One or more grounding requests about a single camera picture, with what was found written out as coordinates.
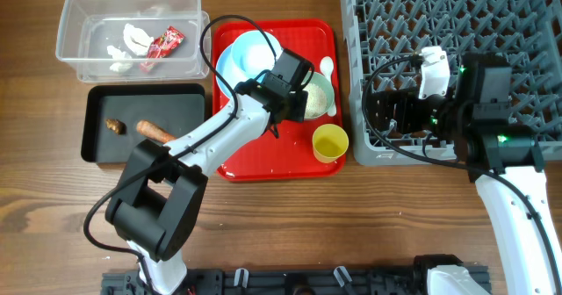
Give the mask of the green bowl with rice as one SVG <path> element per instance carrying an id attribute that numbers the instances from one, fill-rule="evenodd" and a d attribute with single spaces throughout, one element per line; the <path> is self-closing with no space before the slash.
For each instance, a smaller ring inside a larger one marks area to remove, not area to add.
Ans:
<path id="1" fill-rule="evenodd" d="M 304 88 L 307 92 L 305 120 L 320 118 L 328 113 L 335 101 L 332 83 L 321 73 L 314 72 L 311 81 Z"/>

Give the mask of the yellow plastic cup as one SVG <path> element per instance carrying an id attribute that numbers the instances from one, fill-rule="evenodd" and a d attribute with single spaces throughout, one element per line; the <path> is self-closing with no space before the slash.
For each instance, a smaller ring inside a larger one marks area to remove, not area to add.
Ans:
<path id="1" fill-rule="evenodd" d="M 322 163 L 331 163 L 344 155 L 349 147 L 349 137 L 335 124 L 319 126 L 312 137 L 313 155 Z"/>

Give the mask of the white plastic spoon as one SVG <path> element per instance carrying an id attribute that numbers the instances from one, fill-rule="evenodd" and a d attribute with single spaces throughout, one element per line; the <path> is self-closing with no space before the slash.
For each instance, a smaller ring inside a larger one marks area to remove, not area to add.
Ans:
<path id="1" fill-rule="evenodd" d="M 335 106 L 335 90 L 332 84 L 332 74 L 335 69 L 335 65 L 330 56 L 325 56 L 321 59 L 320 69 L 323 76 L 327 79 L 329 83 L 329 88 L 331 89 L 331 93 L 332 93 L 332 102 L 328 107 L 327 115 L 329 117 L 334 117 L 337 113 L 336 106 Z"/>

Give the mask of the light blue small bowl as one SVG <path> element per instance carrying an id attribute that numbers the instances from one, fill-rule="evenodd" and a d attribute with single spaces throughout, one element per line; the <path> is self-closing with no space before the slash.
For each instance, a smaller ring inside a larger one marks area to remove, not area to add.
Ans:
<path id="1" fill-rule="evenodd" d="M 231 46 L 232 62 L 244 79 L 272 70 L 282 52 L 283 48 L 272 34 L 258 30 L 241 34 Z"/>

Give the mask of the light blue plate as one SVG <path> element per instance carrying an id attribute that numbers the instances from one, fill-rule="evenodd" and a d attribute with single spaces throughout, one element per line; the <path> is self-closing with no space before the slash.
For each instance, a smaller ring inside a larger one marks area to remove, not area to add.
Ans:
<path id="1" fill-rule="evenodd" d="M 222 52 L 215 69 L 220 73 L 222 78 L 227 81 L 224 83 L 220 78 L 215 76 L 221 93 L 227 98 L 231 97 L 230 90 L 233 90 L 238 83 L 245 82 L 248 79 L 245 73 L 234 63 L 232 45 L 229 45 Z"/>

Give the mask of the red snack wrapper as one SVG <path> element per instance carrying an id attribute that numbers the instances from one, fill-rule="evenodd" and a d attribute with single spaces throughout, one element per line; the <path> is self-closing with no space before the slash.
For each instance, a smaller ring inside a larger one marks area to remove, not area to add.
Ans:
<path id="1" fill-rule="evenodd" d="M 146 60 L 140 64 L 140 70 L 149 73 L 156 65 L 152 59 L 163 59 L 170 55 L 185 39 L 183 33 L 175 27 L 169 26 L 166 31 L 156 38 L 148 47 Z"/>

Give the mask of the orange carrot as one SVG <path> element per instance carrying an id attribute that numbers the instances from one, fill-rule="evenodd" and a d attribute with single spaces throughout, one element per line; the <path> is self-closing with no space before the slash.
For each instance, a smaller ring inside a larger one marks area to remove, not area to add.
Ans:
<path id="1" fill-rule="evenodd" d="M 159 126 L 155 125 L 154 123 L 147 121 L 145 119 L 140 120 L 137 124 L 136 124 L 136 131 L 151 139 L 151 140 L 156 140 L 158 142 L 161 142 L 162 144 L 171 142 L 173 140 L 176 139 L 176 137 L 168 132 L 166 132 L 165 130 L 163 130 L 162 128 L 160 128 Z"/>

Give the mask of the white tissue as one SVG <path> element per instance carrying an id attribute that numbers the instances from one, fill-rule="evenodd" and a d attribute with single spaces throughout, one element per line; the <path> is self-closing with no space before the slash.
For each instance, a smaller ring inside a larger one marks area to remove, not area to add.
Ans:
<path id="1" fill-rule="evenodd" d="M 132 58 L 145 57 L 149 45 L 154 41 L 144 30 L 126 23 L 123 29 L 123 40 L 126 50 L 115 46 L 107 46 L 106 51 L 114 60 L 110 71 L 118 74 L 127 72 L 133 63 Z"/>

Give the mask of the brown food scrap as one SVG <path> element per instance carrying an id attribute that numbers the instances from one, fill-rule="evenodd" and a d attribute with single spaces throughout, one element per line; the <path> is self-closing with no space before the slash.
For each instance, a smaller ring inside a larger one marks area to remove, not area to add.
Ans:
<path id="1" fill-rule="evenodd" d="M 124 134 L 126 132 L 126 125 L 118 119 L 106 119 L 106 127 L 117 135 Z"/>

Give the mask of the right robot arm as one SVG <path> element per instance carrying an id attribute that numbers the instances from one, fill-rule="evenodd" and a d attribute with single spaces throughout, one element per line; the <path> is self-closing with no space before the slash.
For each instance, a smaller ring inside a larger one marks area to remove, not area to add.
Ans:
<path id="1" fill-rule="evenodd" d="M 467 172 L 491 220 L 508 291 L 559 294 L 561 247 L 548 205 L 544 158 L 532 128 L 510 122 L 512 67 L 497 54 L 463 55 L 448 94 L 450 66 L 425 47 L 377 67 L 362 87 L 361 112 L 381 143 L 409 158 Z M 393 145 L 381 126 L 428 130 L 454 143 L 456 161 Z"/>

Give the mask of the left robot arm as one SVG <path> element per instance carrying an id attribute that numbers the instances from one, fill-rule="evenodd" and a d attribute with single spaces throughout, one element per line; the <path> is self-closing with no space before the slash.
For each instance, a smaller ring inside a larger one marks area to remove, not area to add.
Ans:
<path id="1" fill-rule="evenodd" d="M 105 211 L 139 258 L 146 291 L 172 294 L 187 276 L 181 249 L 197 222 L 209 176 L 284 120 L 304 118 L 313 64 L 285 49 L 272 69 L 238 83 L 226 106 L 185 136 L 133 149 Z"/>

